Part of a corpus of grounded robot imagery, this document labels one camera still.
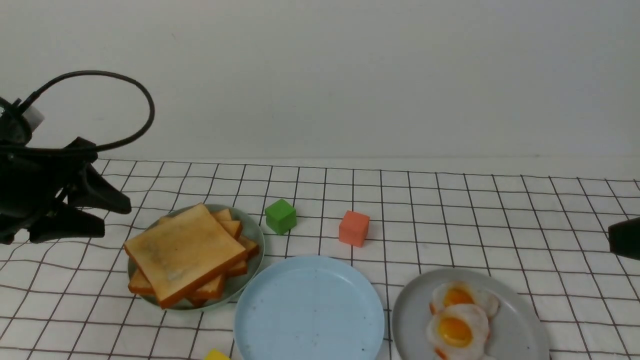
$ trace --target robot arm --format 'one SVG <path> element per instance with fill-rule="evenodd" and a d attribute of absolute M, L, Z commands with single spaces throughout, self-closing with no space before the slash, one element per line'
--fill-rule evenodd
<path fill-rule="evenodd" d="M 104 145 L 76 138 L 62 149 L 26 147 L 37 125 L 44 119 L 31 105 L 47 89 L 78 76 L 106 76 L 136 86 L 147 99 L 149 116 L 133 135 Z M 139 82 L 113 72 L 88 70 L 58 76 L 33 92 L 24 102 L 13 104 L 0 97 L 0 243 L 9 244 L 20 229 L 29 240 L 102 237 L 104 221 L 82 208 L 100 208 L 130 213 L 131 203 L 91 165 L 97 153 L 137 140 L 151 127 L 155 106 L 148 90 Z"/>

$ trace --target plate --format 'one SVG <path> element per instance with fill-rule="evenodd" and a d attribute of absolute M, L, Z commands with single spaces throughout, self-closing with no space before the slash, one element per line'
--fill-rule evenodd
<path fill-rule="evenodd" d="M 260 253 L 257 254 L 256 256 L 252 257 L 248 262 L 248 271 L 246 274 L 241 275 L 241 276 L 234 276 L 234 277 L 229 277 L 226 281 L 225 281 L 225 291 L 222 294 L 222 298 L 218 299 L 218 300 L 209 300 L 207 301 L 203 306 L 201 307 L 193 307 L 193 305 L 191 305 L 190 302 L 188 302 L 187 300 L 182 299 L 179 303 L 177 303 L 176 305 L 170 307 L 167 310 L 179 310 L 179 311 L 203 311 L 203 310 L 209 310 L 209 309 L 214 309 L 216 307 L 222 306 L 224 304 L 226 304 L 227 302 L 229 302 L 229 300 L 231 300 L 232 298 L 234 298 L 236 295 L 240 294 L 242 292 L 242 290 L 244 289 L 244 287 L 249 283 L 249 281 L 251 281 L 251 279 L 253 279 L 253 277 L 255 276 L 255 274 L 257 274 L 258 269 L 260 268 L 260 264 L 262 263 L 262 259 L 264 258 L 264 235 L 262 233 L 262 230 L 260 229 L 260 225 L 258 225 L 258 223 L 255 222 L 255 220 L 247 215 L 246 213 L 236 209 L 236 208 L 231 208 L 229 206 L 226 205 L 219 205 L 219 204 L 205 204 L 207 206 L 207 209 L 209 209 L 209 211 L 213 212 L 213 211 L 220 211 L 223 209 L 230 209 L 231 210 L 231 216 L 233 217 L 234 220 L 240 220 L 242 222 L 242 235 L 245 235 L 247 238 L 255 241 L 258 246 L 260 247 Z M 188 209 L 191 209 L 192 207 L 186 207 L 186 208 L 182 208 L 176 211 L 172 211 L 171 213 L 165 215 L 166 217 L 174 217 L 176 215 L 178 215 L 179 213 L 182 213 L 183 211 L 187 211 Z M 151 224 L 151 226 L 149 226 L 147 228 L 147 230 L 151 229 L 152 227 L 156 226 L 158 223 L 158 221 L 154 222 L 153 224 Z M 129 278 L 131 279 L 131 277 L 133 276 L 133 273 L 136 272 L 136 263 L 134 263 L 131 259 L 129 259 L 129 266 L 127 269 L 127 272 L 129 273 Z M 143 299 L 145 299 L 147 302 L 158 306 L 157 302 L 156 302 L 156 298 L 154 297 L 149 297 L 149 296 L 141 296 Z"/>
<path fill-rule="evenodd" d="M 373 360 L 384 333 L 371 283 L 324 256 L 296 256 L 262 271 L 240 296 L 234 324 L 244 360 Z"/>
<path fill-rule="evenodd" d="M 434 354 L 425 333 L 431 320 L 429 302 L 433 290 L 449 281 L 466 281 L 494 293 L 500 299 L 500 309 L 490 324 L 491 338 L 485 348 L 488 355 L 498 360 L 549 360 L 547 333 L 531 305 L 491 277 L 450 268 L 416 277 L 398 295 L 391 333 L 401 359 L 423 360 L 424 354 Z"/>

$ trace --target orange cube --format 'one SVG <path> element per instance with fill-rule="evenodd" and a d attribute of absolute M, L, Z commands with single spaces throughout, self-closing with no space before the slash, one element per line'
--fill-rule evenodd
<path fill-rule="evenodd" d="M 347 211 L 340 223 L 338 239 L 352 246 L 362 247 L 369 232 L 369 217 L 367 215 Z"/>

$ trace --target green cube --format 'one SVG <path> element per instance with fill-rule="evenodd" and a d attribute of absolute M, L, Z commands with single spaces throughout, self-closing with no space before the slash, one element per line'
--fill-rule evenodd
<path fill-rule="evenodd" d="M 264 210 L 264 214 L 267 216 L 267 226 L 278 235 L 283 235 L 298 223 L 296 209 L 285 199 L 271 204 Z"/>

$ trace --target yellow cube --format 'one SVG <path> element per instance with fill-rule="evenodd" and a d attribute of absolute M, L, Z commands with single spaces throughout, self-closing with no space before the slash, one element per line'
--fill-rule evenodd
<path fill-rule="evenodd" d="M 209 355 L 207 355 L 207 357 L 204 358 L 204 360 L 231 360 L 231 359 L 224 356 L 221 352 L 217 351 L 216 349 L 213 349 L 211 350 L 211 352 L 209 352 Z"/>

